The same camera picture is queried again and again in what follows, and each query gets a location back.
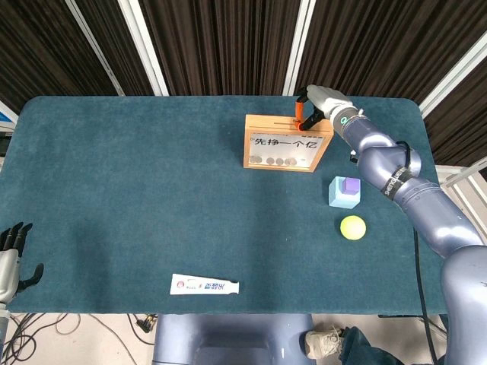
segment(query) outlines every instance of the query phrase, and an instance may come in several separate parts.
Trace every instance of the blue pants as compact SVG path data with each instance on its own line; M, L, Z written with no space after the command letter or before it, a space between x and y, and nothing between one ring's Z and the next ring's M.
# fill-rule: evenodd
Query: blue pants
M373 348L357 327L346 328L343 334L342 365L404 365L393 355L380 348ZM444 358L438 360L443 365Z

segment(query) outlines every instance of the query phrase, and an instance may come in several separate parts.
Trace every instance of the toothpaste tube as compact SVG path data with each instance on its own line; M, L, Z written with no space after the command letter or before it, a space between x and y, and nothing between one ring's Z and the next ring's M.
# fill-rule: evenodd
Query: toothpaste tube
M239 286L238 282L234 283L229 280L173 274L173 280L170 283L170 295L238 294Z

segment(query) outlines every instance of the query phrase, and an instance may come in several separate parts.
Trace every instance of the metal frame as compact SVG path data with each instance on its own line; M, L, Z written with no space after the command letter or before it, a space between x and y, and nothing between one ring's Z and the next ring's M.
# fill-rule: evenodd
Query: metal frame
M282 95L294 95L296 80L298 79L299 67L303 57L304 45L306 44L307 32L310 28L316 0L301 0L299 5L298 19L294 29L291 54L289 55L288 70L286 71L284 89Z
M419 105L423 118L487 56L487 32L468 50Z
M17 126L18 115L2 101L0 101L0 113L11 120L11 122L0 122L0 132L13 133Z
M485 169L487 167L487 156L484 158L481 158L477 162L475 162L472 166L470 167L464 167L460 173L454 175L454 176L449 176L446 181L442 184L442 186L446 188L450 188L453 185L457 184L459 181L468 179L470 175L473 173L477 173L482 169Z
M101 48L98 45L98 42L95 39L93 33L91 32L91 29L88 26L88 23L84 19L84 16L81 13L81 10L79 9L78 5L76 4L76 1L75 0L65 0L65 3L68 6L70 12L73 14L73 17L75 18L76 23L78 23L78 26L80 27L84 36L86 37L86 39L90 43L90 46L93 49L95 55L97 55L98 60L100 61L101 65L103 66L103 69L105 70L108 77L112 81L113 87L115 88L116 92L119 94L120 97L124 97L125 93L123 92L123 89L120 86L119 81L116 79L116 76L113 73L113 70L110 67L110 64L108 63L107 59L105 58L105 55L101 51Z
M12 121L12 123L14 123L14 128L15 128L15 125L17 124L18 121L18 115L8 106L6 106L2 101L0 101L0 113L2 113L4 116L7 116L7 118L9 118Z
M138 55L144 65L145 73L156 96L169 96L166 81L152 44L147 24L138 0L118 0L123 17L130 30Z
M475 162L470 167L440 167L437 168L438 172L451 173L451 176L447 177L445 181L442 182L441 188L448 191L450 194L454 194L458 200L459 207L464 210L468 215L472 223L476 226L476 229L481 233L481 237L485 244L487 244L487 222L483 213L478 211L477 208L482 204L487 208L487 194L484 189L479 186L475 180L473 174L478 174L478 172L487 167L487 157L484 157L477 162ZM463 184L459 186L461 182L466 182L469 187L473 190L474 195L471 199L477 200L475 203L473 200L467 198L466 193L462 190L466 186Z

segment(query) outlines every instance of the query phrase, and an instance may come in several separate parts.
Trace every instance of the tennis ball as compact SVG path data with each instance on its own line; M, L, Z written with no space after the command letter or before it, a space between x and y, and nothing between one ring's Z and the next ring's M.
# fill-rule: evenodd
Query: tennis ball
M362 218L356 215L349 215L343 218L340 224L342 235L348 240L359 240L365 235L367 226Z

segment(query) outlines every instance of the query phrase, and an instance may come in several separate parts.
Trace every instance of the black cable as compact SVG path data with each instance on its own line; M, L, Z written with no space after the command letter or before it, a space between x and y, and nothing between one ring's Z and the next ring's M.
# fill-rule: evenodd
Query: black cable
M423 319L423 316L416 316L416 318L421 322L421 323L424 323L424 319ZM430 325L430 328L433 327L433 330L437 330L441 335L443 336L447 336L448 333L442 329L442 327L440 327L439 325L437 325L436 323L434 323L433 321L429 320L429 325Z
M5 352L4 352L4 357L5 357L5 360L2 362L2 365L3 364L7 364L7 362L11 359L11 358L14 358L13 361L9 364L9 365L12 365L13 363L15 363L15 361L20 361L20 362L23 362L23 361L27 361L29 360L33 355L34 353L36 352L36 349L37 349L37 342L36 342L36 339L34 338L34 336L39 332L41 331L42 329L46 329L47 327L50 327L52 325L56 325L57 323L61 322L64 318L66 318L66 316L68 315L67 313L60 319L57 319L55 322L53 323L50 323L48 325L43 325L41 327L39 327L36 331L34 331L34 333L32 335L27 335L25 333L25 330L28 329L29 327L31 327L35 322L37 322L40 318L42 318L43 316L45 316L46 314L45 313L42 313L40 315L38 315L37 318L34 318L34 316L36 315L36 313L28 313L24 316L24 318L19 322L19 326L17 327L17 329L15 330L15 333L12 335L12 338L11 340L8 342L8 346L7 348L5 349ZM15 343L17 340L20 340L20 344L18 345L18 348L15 349ZM32 351L30 352L29 356L25 357L25 358L20 358L20 355L21 355L21 352L22 350L27 346L27 344L29 342L33 343L33 349Z
M401 144L406 148L406 162L404 163L404 167L409 170L409 165L411 164L411 147L406 141L397 141L396 144Z
M401 144L406 148L406 161L404 167L409 170L411 165L411 147L405 141L397 141L397 144ZM423 283L421 279L421 265L419 262L419 237L418 231L413 229L414 235L414 256L415 256L415 266L416 266L416 283L418 285L419 301L421 302L422 318L425 324L426 340L428 341L429 352L431 354L431 359L433 360L433 365L438 365L438 359L436 357L436 352L434 351L433 338L431 338L431 329L429 326L428 312L426 311L426 301L425 293L423 291Z
M59 328L58 328L58 323L56 323L56 324L54 325L54 329L56 330L56 333L57 333L58 335L61 335L61 336L69 336L71 333L75 333L75 332L76 332L76 330L77 330L77 329L79 329L79 326L80 326L80 324L81 324L81 314L77 313L77 314L76 314L76 316L78 317L78 321L77 321L77 323L76 323L75 327L74 327L74 328L73 328L71 331L67 331L67 332L61 332L61 331L59 331Z
M433 365L438 365L438 359L436 358L436 352L434 351L433 339L431 338L431 330L429 328L428 312L426 311L425 293L423 292L423 284L421 280L421 268L419 265L419 238L418 232L414 230L414 253L416 263L416 281L418 283L419 300L421 301L421 310L423 312L423 322L425 324L426 339L428 340L429 352L431 353L431 359Z
M10 316L10 319L14 321L15 325L18 327L19 321L14 316Z
M130 323L130 327L132 328L132 332L134 332L134 335L136 336L136 338L138 338L138 340L140 342L142 342L143 344L148 344L149 346L154 346L154 344L152 344L151 342L147 342L147 341L144 341L142 340L138 335L137 335L137 332L135 331L135 328L134 328L134 325L132 324L132 320L130 319L130 315L127 313L127 318L129 319L129 323Z

